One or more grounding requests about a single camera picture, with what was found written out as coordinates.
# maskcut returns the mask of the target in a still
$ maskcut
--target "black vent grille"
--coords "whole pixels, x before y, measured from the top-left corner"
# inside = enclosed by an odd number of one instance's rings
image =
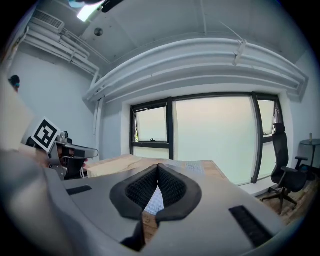
[[[268,231],[244,206],[230,208],[229,211],[255,247],[263,245],[272,238]]]

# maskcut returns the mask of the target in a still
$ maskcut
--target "window frame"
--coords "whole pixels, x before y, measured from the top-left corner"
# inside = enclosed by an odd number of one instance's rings
[[[168,97],[161,100],[155,100],[151,102],[146,102],[142,104],[132,105],[130,108],[130,154],[133,155],[134,147],[142,148],[154,148],[154,149],[169,149],[169,159],[174,160],[174,118],[173,118],[173,101],[185,101],[193,99],[204,99],[204,98],[215,98],[215,97],[251,97],[254,107],[254,114],[256,120],[256,131],[257,131],[257,152],[256,152],[256,162],[254,167],[254,173],[251,178],[252,183],[257,183],[259,178],[259,172],[262,161],[263,154],[263,144],[273,141],[272,136],[264,137],[263,134],[263,124],[262,116],[260,112],[258,100],[264,101],[273,101],[273,116],[278,110],[278,123],[284,123],[283,113],[281,109],[281,104],[279,101],[278,95],[265,94],[258,92],[212,92],[212,93],[200,93],[200,94],[191,94],[178,97]],[[151,110],[166,107],[166,135],[167,142],[163,141],[135,141],[135,114],[144,110]]]

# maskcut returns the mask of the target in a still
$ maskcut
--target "wooden floor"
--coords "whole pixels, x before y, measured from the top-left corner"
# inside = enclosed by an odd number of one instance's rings
[[[294,205],[292,203],[288,202],[287,200],[283,200],[283,208],[282,208],[282,213],[280,215],[280,218],[282,219],[282,221],[286,225],[288,225],[292,221],[305,216],[318,189],[319,189],[319,179],[317,178],[314,181],[307,181],[307,183],[304,186],[304,189],[300,190],[299,192],[297,193],[291,192],[289,194],[289,197],[295,200],[298,204],[295,207],[295,209],[293,209]],[[275,192],[265,193],[258,196],[257,199],[260,200],[264,197],[269,197],[274,194]],[[272,210],[274,210],[276,213],[279,212],[280,200],[278,198],[265,200],[263,201],[263,203],[266,206],[270,207]]]
[[[293,204],[284,200],[283,201],[283,208],[280,218],[283,222],[288,225],[292,221],[299,219],[300,217],[305,216],[308,211],[309,206],[312,203],[314,196],[316,195],[318,188],[319,188],[319,179],[314,181],[307,181],[304,189],[297,193],[290,193],[289,196],[295,200],[298,204],[293,210]],[[257,197],[257,200],[261,198],[272,196],[274,192],[265,193]],[[266,206],[270,207],[276,213],[279,212],[279,199],[270,199],[263,202]],[[156,216],[144,211],[142,214],[143,219],[143,230],[144,230],[144,238],[145,243],[147,244],[152,237],[157,232],[157,223],[156,223]]]

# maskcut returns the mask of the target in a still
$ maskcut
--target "office chair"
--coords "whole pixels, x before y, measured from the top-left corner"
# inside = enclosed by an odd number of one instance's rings
[[[308,158],[297,156],[295,159],[298,160],[298,163],[295,169],[287,167],[289,162],[288,155],[288,143],[287,143],[287,135],[285,133],[286,128],[282,123],[275,123],[274,125],[274,134],[272,135],[273,146],[275,151],[276,165],[271,174],[271,180],[278,184],[278,188],[280,190],[276,190],[274,188],[269,189],[270,191],[274,191],[276,194],[268,197],[264,197],[261,199],[280,199],[280,209],[279,215],[282,212],[284,199],[294,204],[296,207],[297,202],[294,201],[291,197],[288,196],[290,192],[298,192],[302,190],[307,182],[307,173],[303,172],[300,168],[301,161],[306,161]]]

